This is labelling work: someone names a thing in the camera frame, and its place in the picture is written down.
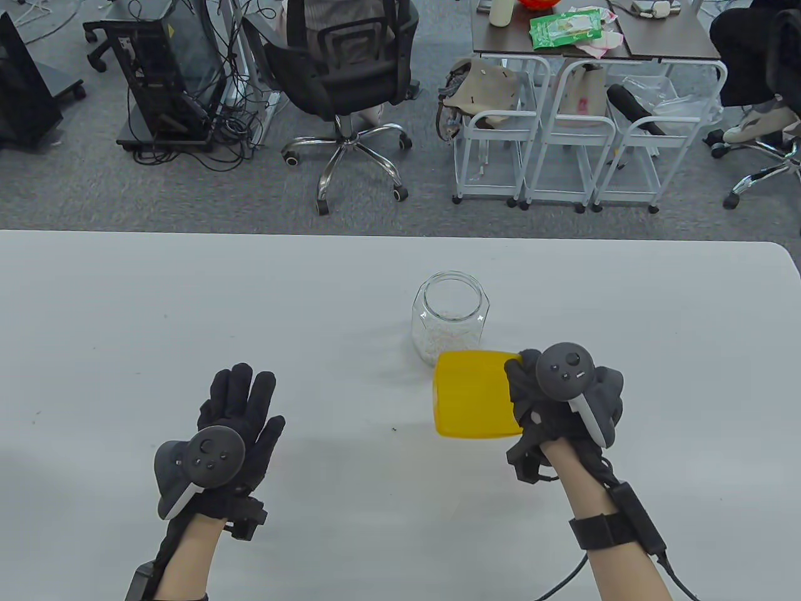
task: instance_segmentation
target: beige bag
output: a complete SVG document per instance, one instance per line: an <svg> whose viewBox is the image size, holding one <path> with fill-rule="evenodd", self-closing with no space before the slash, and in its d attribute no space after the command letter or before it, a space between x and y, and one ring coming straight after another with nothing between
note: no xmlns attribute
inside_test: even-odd
<svg viewBox="0 0 801 601"><path fill-rule="evenodd" d="M562 73L570 65L562 68ZM586 63L573 69L565 84L565 94L559 106L559 115L586 115L602 117L606 114L606 69ZM583 123L573 122L580 127Z"/></svg>
<svg viewBox="0 0 801 601"><path fill-rule="evenodd" d="M511 111L517 106L520 79L517 73L490 65L478 58L469 59L470 71L456 93L442 99L446 107L457 108L466 115L478 115L482 111ZM453 73L464 66L463 61L454 65ZM487 123L496 127L506 117L488 117Z"/></svg>

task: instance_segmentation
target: orange bowl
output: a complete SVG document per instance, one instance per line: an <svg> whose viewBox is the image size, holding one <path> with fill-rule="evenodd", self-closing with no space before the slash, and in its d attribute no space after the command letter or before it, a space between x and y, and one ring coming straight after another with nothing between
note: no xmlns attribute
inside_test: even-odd
<svg viewBox="0 0 801 601"><path fill-rule="evenodd" d="M560 0L518 0L523 6L531 10L548 10L556 6Z"/></svg>

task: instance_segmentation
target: white shoe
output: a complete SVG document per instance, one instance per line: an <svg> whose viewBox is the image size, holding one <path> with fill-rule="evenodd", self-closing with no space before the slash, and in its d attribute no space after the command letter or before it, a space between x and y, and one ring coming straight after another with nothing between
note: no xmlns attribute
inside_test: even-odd
<svg viewBox="0 0 801 601"><path fill-rule="evenodd" d="M767 113L751 111L739 125L726 130L723 142L740 144L789 127L798 116L789 107L776 107Z"/></svg>
<svg viewBox="0 0 801 601"><path fill-rule="evenodd" d="M370 107L359 111L359 116L364 119L370 127L379 127L381 125L381 116L384 114L384 105L379 104L377 107Z"/></svg>

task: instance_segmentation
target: jar lid opening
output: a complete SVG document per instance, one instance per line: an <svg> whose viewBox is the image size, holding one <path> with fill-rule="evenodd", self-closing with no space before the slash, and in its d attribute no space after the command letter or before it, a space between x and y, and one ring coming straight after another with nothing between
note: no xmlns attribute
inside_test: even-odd
<svg viewBox="0 0 801 601"><path fill-rule="evenodd" d="M425 309L443 321L466 321L476 316L483 300L481 285L461 272L438 273L429 278L423 290Z"/></svg>

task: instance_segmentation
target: yellow plastic container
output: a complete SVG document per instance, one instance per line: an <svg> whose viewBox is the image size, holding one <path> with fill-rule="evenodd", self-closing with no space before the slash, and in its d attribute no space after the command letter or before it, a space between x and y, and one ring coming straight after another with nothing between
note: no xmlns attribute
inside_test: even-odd
<svg viewBox="0 0 801 601"><path fill-rule="evenodd" d="M434 425L448 438L519 436L504 364L513 353L442 353L434 369Z"/></svg>

